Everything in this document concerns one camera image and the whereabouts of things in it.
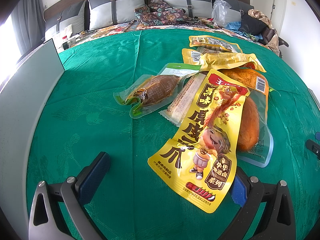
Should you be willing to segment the orange sausage snack pack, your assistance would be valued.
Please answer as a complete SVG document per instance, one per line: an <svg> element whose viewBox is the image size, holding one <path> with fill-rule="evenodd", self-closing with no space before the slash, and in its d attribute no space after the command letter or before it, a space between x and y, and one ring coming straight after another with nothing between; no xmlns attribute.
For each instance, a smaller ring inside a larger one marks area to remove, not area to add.
<svg viewBox="0 0 320 240"><path fill-rule="evenodd" d="M271 159L274 146L267 125L268 81L263 74L248 68L222 69L221 72L250 90L242 110L237 156L247 163L264 168Z"/></svg>

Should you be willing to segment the yellow chicken feet bag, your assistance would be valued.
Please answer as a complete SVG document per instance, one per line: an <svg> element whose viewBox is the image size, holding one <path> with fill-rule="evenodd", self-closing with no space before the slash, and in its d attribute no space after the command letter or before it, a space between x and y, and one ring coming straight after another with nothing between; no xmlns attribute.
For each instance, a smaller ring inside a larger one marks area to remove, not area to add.
<svg viewBox="0 0 320 240"><path fill-rule="evenodd" d="M201 83L178 131L148 159L177 194L213 213L236 174L236 146L249 89L218 70Z"/></svg>

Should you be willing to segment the clear biscuit bar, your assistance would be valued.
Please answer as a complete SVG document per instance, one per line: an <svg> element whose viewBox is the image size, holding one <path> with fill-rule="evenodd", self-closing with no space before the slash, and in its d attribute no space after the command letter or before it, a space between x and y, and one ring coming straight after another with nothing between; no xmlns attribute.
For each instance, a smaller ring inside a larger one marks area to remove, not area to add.
<svg viewBox="0 0 320 240"><path fill-rule="evenodd" d="M165 119L180 127L206 74L193 75L167 109L160 111Z"/></svg>

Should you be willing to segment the gold snack bag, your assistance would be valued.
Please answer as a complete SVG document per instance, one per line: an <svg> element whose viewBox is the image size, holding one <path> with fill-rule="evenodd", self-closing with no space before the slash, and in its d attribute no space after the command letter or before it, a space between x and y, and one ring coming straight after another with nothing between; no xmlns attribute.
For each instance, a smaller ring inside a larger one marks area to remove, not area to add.
<svg viewBox="0 0 320 240"><path fill-rule="evenodd" d="M260 63L255 54L244 53L205 53L199 51L182 49L183 62L186 64L200 65L200 71L208 71L210 69L233 69L244 67L258 70L265 73L263 65Z"/></svg>

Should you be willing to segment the green drumstick vacuum pack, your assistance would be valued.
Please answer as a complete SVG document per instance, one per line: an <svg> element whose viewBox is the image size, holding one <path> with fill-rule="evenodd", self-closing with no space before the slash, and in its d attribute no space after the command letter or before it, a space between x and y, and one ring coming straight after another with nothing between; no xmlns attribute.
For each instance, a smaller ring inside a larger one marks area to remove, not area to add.
<svg viewBox="0 0 320 240"><path fill-rule="evenodd" d="M200 68L200 65L168 63L157 75L144 74L113 97L120 105L130 105L131 118L138 119L171 103L183 89L185 79L197 74Z"/></svg>

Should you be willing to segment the peanut bag yellow border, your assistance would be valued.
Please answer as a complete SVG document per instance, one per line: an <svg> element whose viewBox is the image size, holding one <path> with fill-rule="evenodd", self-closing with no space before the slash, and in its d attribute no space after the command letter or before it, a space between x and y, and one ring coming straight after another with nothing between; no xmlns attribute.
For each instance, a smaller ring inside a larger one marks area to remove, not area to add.
<svg viewBox="0 0 320 240"><path fill-rule="evenodd" d="M189 47L204 47L210 50L218 50L229 53L242 53L237 43L231 43L210 35L189 36Z"/></svg>

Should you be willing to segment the green satin bedspread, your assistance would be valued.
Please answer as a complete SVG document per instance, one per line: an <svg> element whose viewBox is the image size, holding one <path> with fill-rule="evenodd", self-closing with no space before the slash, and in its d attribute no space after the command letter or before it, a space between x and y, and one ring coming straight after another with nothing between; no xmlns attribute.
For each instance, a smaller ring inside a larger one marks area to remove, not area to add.
<svg viewBox="0 0 320 240"><path fill-rule="evenodd" d="M85 42L60 53L65 68L43 109L30 149L27 202L39 181L63 182L89 165L99 152L111 168L88 213L108 239L217 239L239 206L226 196L208 214L170 189L147 160L172 138L177 127L154 112L139 119L113 98L141 75L157 74L181 62L194 30L149 29ZM267 124L274 138L269 164L239 161L264 183L285 180L303 239L319 217L319 160L305 148L319 131L319 110L299 76L275 53L242 39L220 35L257 56L272 92Z"/></svg>

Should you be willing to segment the brown chair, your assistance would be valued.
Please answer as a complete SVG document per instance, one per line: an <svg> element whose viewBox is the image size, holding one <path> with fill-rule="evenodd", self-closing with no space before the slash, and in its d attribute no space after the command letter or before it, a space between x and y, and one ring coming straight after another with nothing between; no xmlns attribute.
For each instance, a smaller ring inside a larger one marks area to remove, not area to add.
<svg viewBox="0 0 320 240"><path fill-rule="evenodd" d="M268 49L272 50L276 55L282 58L282 53L279 49L280 46L284 45L289 48L289 44L278 36L276 29L271 29L266 27L262 32L261 35L263 37L262 40L259 40L261 44L266 46Z"/></svg>

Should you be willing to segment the black bag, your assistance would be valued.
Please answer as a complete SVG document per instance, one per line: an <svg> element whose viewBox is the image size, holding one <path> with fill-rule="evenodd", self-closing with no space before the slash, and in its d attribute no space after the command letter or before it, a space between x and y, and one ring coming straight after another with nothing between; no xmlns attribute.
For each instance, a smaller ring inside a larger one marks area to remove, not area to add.
<svg viewBox="0 0 320 240"><path fill-rule="evenodd" d="M239 31L251 35L259 35L266 27L267 25L263 21L253 18L248 14L243 14Z"/></svg>

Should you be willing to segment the white storage box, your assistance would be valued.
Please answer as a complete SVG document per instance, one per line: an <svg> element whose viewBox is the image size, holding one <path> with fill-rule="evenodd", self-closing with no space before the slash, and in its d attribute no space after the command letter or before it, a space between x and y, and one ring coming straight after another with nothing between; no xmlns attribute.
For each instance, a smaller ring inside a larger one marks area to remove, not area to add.
<svg viewBox="0 0 320 240"><path fill-rule="evenodd" d="M49 40L29 53L1 85L1 208L21 239L28 237L26 177L31 142L64 71Z"/></svg>

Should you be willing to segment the grey pillow far right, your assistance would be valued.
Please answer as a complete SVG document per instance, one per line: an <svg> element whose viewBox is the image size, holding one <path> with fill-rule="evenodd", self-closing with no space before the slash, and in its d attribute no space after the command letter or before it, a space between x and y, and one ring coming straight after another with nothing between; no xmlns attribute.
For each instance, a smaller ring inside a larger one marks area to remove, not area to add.
<svg viewBox="0 0 320 240"><path fill-rule="evenodd" d="M239 0L223 0L223 1L226 1L231 5L231 9L228 12L226 17L226 20L228 23L241 22L242 15L248 13L249 9L254 9L252 5Z"/></svg>

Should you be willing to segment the clear plastic bag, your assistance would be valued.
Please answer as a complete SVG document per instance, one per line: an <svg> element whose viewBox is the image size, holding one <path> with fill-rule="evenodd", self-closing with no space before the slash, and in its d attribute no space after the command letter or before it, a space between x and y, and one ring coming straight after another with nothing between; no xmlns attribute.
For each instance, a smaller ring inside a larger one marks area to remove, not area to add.
<svg viewBox="0 0 320 240"><path fill-rule="evenodd" d="M225 27L228 24L226 17L230 9L231 5L226 1L216 0L214 2L212 18L218 26Z"/></svg>

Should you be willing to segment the grey pillow far left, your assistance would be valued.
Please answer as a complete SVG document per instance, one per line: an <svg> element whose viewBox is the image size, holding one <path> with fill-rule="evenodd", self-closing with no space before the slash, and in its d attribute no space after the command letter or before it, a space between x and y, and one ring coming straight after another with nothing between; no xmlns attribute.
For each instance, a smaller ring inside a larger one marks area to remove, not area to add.
<svg viewBox="0 0 320 240"><path fill-rule="evenodd" d="M46 20L45 40L53 38L65 27L72 25L72 36L85 30L86 1L75 3Z"/></svg>

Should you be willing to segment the grey curtain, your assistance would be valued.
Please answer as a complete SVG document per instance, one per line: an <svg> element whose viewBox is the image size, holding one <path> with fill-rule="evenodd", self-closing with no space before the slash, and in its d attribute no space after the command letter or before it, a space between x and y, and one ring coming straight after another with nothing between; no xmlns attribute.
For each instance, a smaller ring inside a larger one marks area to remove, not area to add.
<svg viewBox="0 0 320 240"><path fill-rule="evenodd" d="M22 55L44 41L45 21L42 0L20 0L11 13L11 19Z"/></svg>

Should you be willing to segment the patterned dark cloth bundle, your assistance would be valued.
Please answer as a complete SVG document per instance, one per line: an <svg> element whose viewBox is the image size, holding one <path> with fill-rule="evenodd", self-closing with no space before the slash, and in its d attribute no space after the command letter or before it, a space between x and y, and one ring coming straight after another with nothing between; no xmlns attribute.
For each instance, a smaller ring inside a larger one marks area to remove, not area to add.
<svg viewBox="0 0 320 240"><path fill-rule="evenodd" d="M147 26L177 25L189 21L182 8L173 8L164 0L151 0L148 5L135 8L140 23Z"/></svg>

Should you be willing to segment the floral bed sheet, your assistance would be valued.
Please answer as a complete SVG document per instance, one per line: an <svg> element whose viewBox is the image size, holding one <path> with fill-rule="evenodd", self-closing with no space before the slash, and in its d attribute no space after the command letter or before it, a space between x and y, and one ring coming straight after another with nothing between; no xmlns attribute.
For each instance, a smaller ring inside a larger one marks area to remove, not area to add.
<svg viewBox="0 0 320 240"><path fill-rule="evenodd" d="M62 45L67 43L67 48L77 46L90 40L96 40L97 38L107 37L110 35L122 34L131 31L149 30L149 29L187 29L204 31L207 35L213 35L214 33L222 33L231 37L240 38L249 42L257 43L249 38L243 37L233 31L219 27L212 18L197 18L195 23L185 23L177 25L159 25L159 26L147 26L140 23L138 20L132 20L127 23L121 23L104 27L97 30L86 30L72 37L66 37L62 35L56 35L53 38L55 48L58 52L62 52L64 49Z"/></svg>

